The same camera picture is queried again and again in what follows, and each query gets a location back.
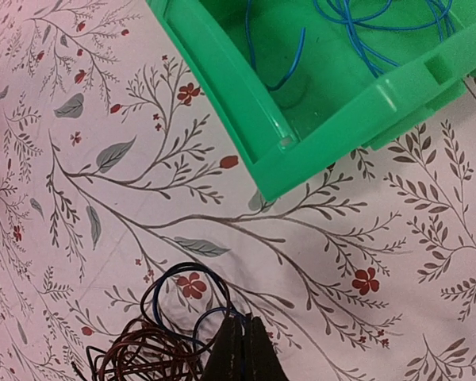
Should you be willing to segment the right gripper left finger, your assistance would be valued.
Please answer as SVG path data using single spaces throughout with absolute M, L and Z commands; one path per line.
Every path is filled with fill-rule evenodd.
M 238 317 L 226 317 L 215 337 L 202 381 L 242 380 L 242 329 Z

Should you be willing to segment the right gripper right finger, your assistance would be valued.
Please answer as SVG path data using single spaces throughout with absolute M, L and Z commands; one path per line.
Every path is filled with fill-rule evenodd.
M 244 380 L 288 381 L 262 320 L 251 314 L 244 326 Z

